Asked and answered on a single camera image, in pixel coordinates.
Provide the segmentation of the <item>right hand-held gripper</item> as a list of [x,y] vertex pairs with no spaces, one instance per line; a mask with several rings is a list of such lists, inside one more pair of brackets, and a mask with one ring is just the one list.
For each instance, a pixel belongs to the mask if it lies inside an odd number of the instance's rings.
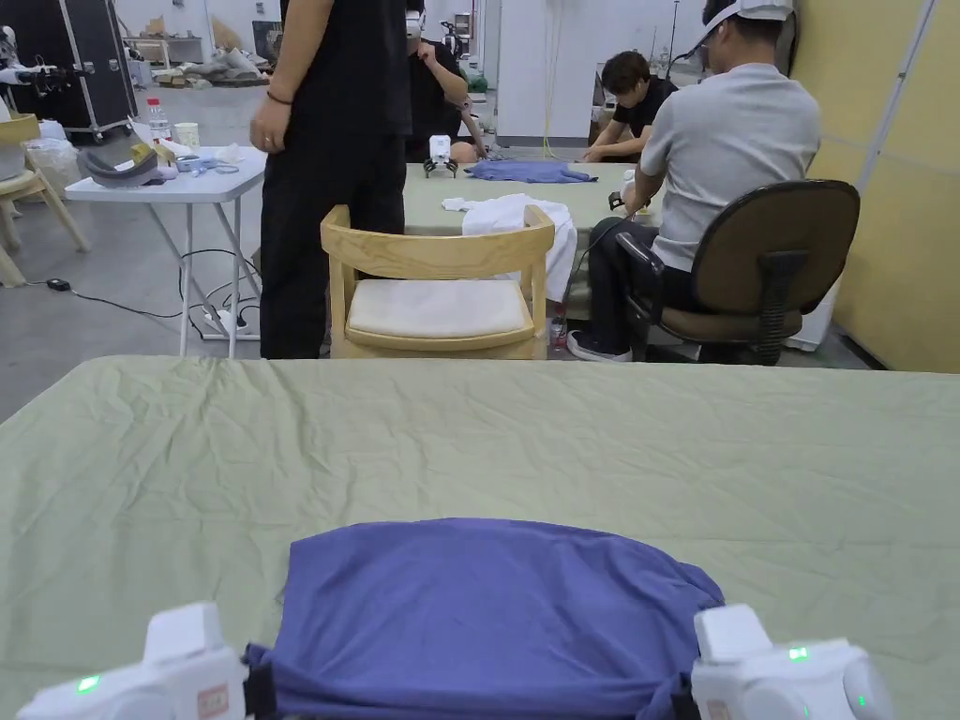
[[776,642],[749,606],[695,612],[673,719],[892,719],[871,654],[846,637]]

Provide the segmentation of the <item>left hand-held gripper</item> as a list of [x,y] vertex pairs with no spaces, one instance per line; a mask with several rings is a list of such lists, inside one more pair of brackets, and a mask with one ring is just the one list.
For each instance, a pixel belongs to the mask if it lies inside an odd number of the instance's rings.
[[19,719],[274,719],[271,666],[251,668],[223,636],[218,607],[194,603],[148,624],[142,661],[42,689]]

